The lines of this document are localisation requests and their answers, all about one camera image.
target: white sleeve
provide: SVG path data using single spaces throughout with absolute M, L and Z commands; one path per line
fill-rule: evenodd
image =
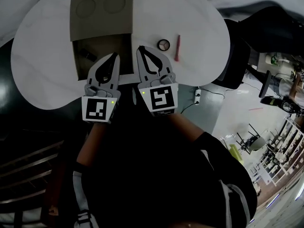
M 98 228 L 96 219 L 89 210 L 86 195 L 82 188 L 81 177 L 82 173 L 77 171 L 73 172 L 74 192 L 80 209 L 80 213 L 77 216 L 77 221 L 74 224 L 74 228 Z
M 295 94 L 295 102 L 301 107 L 304 108 L 304 94 L 297 92 Z

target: white shelving unit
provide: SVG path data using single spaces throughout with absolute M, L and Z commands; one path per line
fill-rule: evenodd
M 275 185 L 277 185 L 284 176 L 290 175 L 290 170 L 294 166 L 299 164 L 304 165 L 304 160 L 301 160 L 304 159 L 304 133 L 300 131 L 300 126 L 292 119 L 285 117 L 285 120 L 286 124 L 280 134 L 280 136 L 285 139 L 277 144 L 275 150 L 283 150 L 283 154 L 289 158 L 288 162 L 283 165 L 275 164 L 272 161 L 272 154 L 270 157 L 267 155 L 260 159 L 261 165 L 265 168 Z

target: chair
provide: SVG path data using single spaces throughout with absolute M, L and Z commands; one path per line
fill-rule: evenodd
M 238 141 L 237 143 L 241 146 L 241 150 L 245 150 L 248 154 L 251 154 L 252 151 L 257 151 L 261 149 L 266 144 L 266 141 L 258 134 L 258 132 L 253 128 L 250 123 L 249 126 L 256 132 L 256 135 L 248 131 L 252 135 L 252 137 L 244 141 L 242 137 L 237 133 L 237 135 L 241 139 L 241 143 Z
M 284 9 L 272 6 L 234 24 L 239 36 L 255 51 L 302 56 L 304 28 Z
M 250 47 L 238 35 L 238 23 L 229 19 L 225 19 L 225 23 L 230 35 L 229 58 L 222 74 L 212 83 L 230 89 L 237 89 L 242 83 L 247 69 L 263 84 L 259 94 L 259 97 L 263 98 L 271 80 L 270 72 L 267 71 L 266 76 L 263 76 L 263 74 L 248 65 Z

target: red marker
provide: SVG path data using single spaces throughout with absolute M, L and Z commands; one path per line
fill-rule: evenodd
M 177 62 L 180 61 L 180 58 L 179 58 L 179 56 L 180 56 L 180 45 L 181 45 L 180 41 L 181 41 L 181 35 L 179 35 L 177 37 L 176 54 L 175 54 L 175 58 L 174 58 L 174 60 L 177 61 Z

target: shelf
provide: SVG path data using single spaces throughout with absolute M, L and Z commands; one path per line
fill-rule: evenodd
M 288 175 L 288 172 L 285 170 L 285 168 L 284 168 L 284 166 L 282 164 L 280 164 L 280 167 L 284 171 L 284 173 Z
M 273 173 L 271 173 L 271 171 L 272 171 L 275 167 L 276 167 L 276 170 L 275 170 L 275 171 L 277 171 L 277 169 L 278 169 L 280 166 L 278 166 L 278 165 L 273 165 L 273 167 L 271 168 L 271 170 L 268 172 L 269 175 L 273 174 Z
M 279 172 L 282 171 L 282 170 L 283 170 L 283 169 L 280 169 L 280 170 L 273 176 L 272 179 L 274 179 L 274 178 L 277 176 L 277 174 L 279 174 Z
M 290 124 L 290 122 L 288 122 L 287 120 L 286 120 L 286 125 L 285 125 L 285 127 L 283 128 L 283 130 L 280 132 L 280 136 L 282 137 L 282 135 L 284 134 L 284 131 L 286 130 L 286 134 L 284 134 L 284 137 L 286 137 L 288 134 L 289 134 L 289 132 L 290 132 L 290 130 L 292 129 L 292 125 Z
M 298 159 L 302 156 L 303 153 L 304 153 L 304 148 L 303 148 L 302 152 L 299 154 L 299 156 L 296 158 L 294 163 L 290 164 L 290 167 L 287 171 L 289 171 L 293 167 L 293 165 L 298 161 Z
M 300 126 L 295 125 L 294 121 L 291 120 L 289 117 L 286 117 L 285 119 L 286 119 L 293 127 L 295 127 L 297 130 L 300 130 Z
M 275 185 L 285 176 L 285 174 L 283 176 L 280 177 L 280 179 L 278 181 L 275 182 Z
M 297 136 L 298 136 L 298 135 L 300 135 L 300 137 L 299 137 L 298 139 L 300 139 L 300 138 L 301 138 L 301 140 L 303 139 L 303 136 L 301 136 L 301 132 L 298 130 L 297 133 L 296 133 L 296 135 L 294 136 L 294 139 L 291 141 L 291 143 L 289 144 L 288 148 L 283 152 L 283 154 L 288 153 L 288 150 L 289 150 L 290 148 L 293 148 L 293 147 L 294 147 L 293 143 L 294 143 L 295 140 L 298 140 L 298 139 L 297 139 Z
M 288 135 L 286 136 L 284 142 L 281 143 L 280 147 L 278 147 L 278 149 L 280 149 L 282 146 L 284 146 L 286 144 L 286 141 L 290 141 L 291 137 L 290 134 L 293 132 L 293 128 L 290 130 L 290 132 L 288 133 Z
M 268 165 L 266 166 L 265 170 L 269 169 L 269 172 L 271 172 L 272 168 L 275 166 L 275 163 L 273 161 L 271 161 Z
M 261 165 L 264 165 L 268 158 L 269 158 L 269 157 L 266 156 L 265 159 L 261 162 Z
M 294 151 L 292 152 L 292 154 L 289 156 L 289 161 L 293 158 L 293 154 L 294 152 L 297 150 L 297 148 L 299 147 L 300 149 L 302 148 L 302 143 L 303 143 L 304 137 L 301 139 L 301 141 L 298 143 L 298 145 L 296 146 L 296 148 L 294 149 Z

